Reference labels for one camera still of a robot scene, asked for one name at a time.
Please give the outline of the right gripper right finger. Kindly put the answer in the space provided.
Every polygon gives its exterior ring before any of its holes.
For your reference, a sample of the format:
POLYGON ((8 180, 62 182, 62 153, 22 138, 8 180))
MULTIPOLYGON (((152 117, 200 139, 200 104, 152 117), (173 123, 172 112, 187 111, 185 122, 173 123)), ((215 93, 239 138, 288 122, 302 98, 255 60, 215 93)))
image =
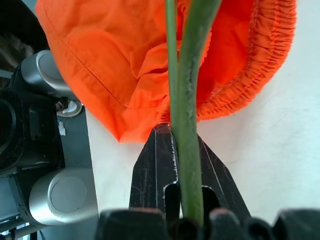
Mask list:
POLYGON ((249 218, 250 212, 225 164, 199 137, 204 219, 213 209, 232 211, 239 220, 249 218))

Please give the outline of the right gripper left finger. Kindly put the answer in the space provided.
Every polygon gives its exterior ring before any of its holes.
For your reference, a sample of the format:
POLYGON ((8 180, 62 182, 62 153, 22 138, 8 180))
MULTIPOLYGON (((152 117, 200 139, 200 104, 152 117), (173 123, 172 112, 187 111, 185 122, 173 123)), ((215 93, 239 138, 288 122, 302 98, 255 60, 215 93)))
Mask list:
POLYGON ((132 170, 129 206, 180 212, 179 163, 168 124, 150 132, 132 170))

